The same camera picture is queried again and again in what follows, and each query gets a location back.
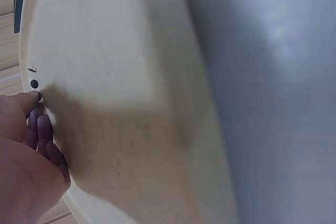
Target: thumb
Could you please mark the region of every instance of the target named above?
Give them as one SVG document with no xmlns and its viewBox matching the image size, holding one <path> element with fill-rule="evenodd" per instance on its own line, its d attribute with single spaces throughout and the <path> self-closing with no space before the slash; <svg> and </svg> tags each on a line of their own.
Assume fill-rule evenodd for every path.
<svg viewBox="0 0 336 224">
<path fill-rule="evenodd" d="M 28 118 L 30 112 L 36 108 L 38 102 L 41 100 L 42 94 L 38 91 L 32 91 L 29 93 L 11 95 L 10 98 L 16 101 L 26 115 L 26 118 Z"/>
</svg>

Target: curved edge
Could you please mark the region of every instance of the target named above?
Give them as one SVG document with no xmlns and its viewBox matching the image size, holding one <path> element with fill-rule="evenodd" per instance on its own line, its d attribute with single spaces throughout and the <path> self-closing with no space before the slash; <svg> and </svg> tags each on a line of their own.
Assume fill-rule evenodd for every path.
<svg viewBox="0 0 336 224">
<path fill-rule="evenodd" d="M 27 71 L 27 45 L 30 33 L 30 24 L 33 18 L 34 6 L 36 0 L 23 0 L 21 24 L 20 24 L 20 36 L 19 36 L 19 66 L 22 78 L 22 84 L 25 92 L 31 90 L 29 85 L 29 77 Z M 84 217 L 81 211 L 72 202 L 68 192 L 63 195 L 64 202 L 68 206 L 69 210 L 75 217 L 75 219 L 81 224 L 90 224 L 90 222 Z"/>
<path fill-rule="evenodd" d="M 66 192 L 63 195 L 63 200 L 64 200 L 65 204 L 68 206 L 68 208 L 71 211 L 74 218 L 80 224 L 90 224 L 90 222 L 84 217 L 84 215 L 81 213 L 81 211 L 78 209 L 78 207 L 76 207 L 75 204 L 72 202 L 71 197 L 70 197 L 68 192 Z"/>
</svg>

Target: small hole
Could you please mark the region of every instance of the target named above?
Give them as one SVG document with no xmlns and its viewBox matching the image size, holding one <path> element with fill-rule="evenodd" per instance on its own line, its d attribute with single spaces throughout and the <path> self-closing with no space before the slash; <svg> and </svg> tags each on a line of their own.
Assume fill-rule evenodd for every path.
<svg viewBox="0 0 336 224">
<path fill-rule="evenodd" d="M 38 88 L 38 82 L 37 82 L 37 80 L 31 80 L 31 81 L 30 81 L 30 86 L 31 86 L 33 89 L 37 89 L 37 88 Z"/>
</svg>

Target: gray fabric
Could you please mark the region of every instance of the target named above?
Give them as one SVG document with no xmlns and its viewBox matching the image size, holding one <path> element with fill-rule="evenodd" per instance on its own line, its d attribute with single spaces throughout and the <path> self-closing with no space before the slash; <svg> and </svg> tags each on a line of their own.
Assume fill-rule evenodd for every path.
<svg viewBox="0 0 336 224">
<path fill-rule="evenodd" d="M 188 0 L 242 224 L 336 223 L 335 0 Z"/>
</svg>

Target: wooden floor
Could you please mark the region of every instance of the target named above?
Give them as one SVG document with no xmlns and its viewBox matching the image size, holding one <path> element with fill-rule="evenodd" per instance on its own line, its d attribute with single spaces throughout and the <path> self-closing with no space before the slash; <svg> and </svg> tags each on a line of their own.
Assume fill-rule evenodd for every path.
<svg viewBox="0 0 336 224">
<path fill-rule="evenodd" d="M 14 34 L 13 30 L 13 0 L 0 0 L 0 94 L 6 95 L 23 92 L 19 69 L 19 34 Z M 38 223 L 78 222 L 61 199 Z"/>
</svg>

